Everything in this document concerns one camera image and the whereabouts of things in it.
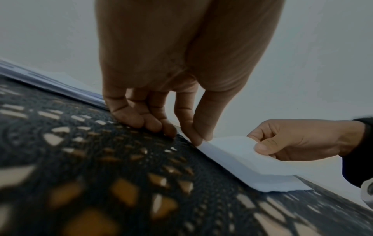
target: fingernail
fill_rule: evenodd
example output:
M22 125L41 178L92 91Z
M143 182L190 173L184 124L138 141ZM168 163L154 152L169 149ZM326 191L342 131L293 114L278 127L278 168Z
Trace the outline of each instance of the fingernail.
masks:
M268 147L264 144L258 143L255 145L255 148L260 151L268 151Z

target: person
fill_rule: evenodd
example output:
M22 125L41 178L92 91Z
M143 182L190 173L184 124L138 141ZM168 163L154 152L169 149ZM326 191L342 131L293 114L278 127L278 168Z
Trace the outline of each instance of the person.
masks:
M284 0L96 0L103 97L134 128L176 136L164 104L176 92L181 130L210 140L279 21ZM205 89L195 114L198 86Z
M373 178L373 118L352 121L268 120L247 136L255 151L281 161L314 161L342 157L342 175L355 185Z

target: white wall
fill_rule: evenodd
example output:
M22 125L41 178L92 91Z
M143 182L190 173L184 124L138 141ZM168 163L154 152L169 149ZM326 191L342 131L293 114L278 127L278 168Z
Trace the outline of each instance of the white wall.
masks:
M373 114L372 9L372 0L287 0L268 50L215 136L246 135L266 119ZM93 0L0 0L0 57L100 89L97 43ZM173 102L171 94L166 110L175 120ZM362 204L340 175L340 159L317 166L309 165L309 179Z

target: skin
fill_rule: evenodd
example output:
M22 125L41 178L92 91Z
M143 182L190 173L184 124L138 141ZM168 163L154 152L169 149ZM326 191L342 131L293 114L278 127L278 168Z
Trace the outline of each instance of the skin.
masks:
M359 121L268 120L248 134L255 151L281 161L314 161L345 156L357 147L365 131Z
M96 0L103 96L134 128L176 136L164 104L194 145L210 140L276 29L283 0ZM201 85L206 91L193 112Z

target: sleeve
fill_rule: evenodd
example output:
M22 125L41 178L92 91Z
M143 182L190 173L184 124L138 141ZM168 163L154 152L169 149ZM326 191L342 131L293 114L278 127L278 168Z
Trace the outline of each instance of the sleeve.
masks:
M373 117L354 121L365 124L365 133L359 146L347 156L342 157L342 175L351 184L361 187L364 181L373 178L373 169L370 166L370 163L373 163Z

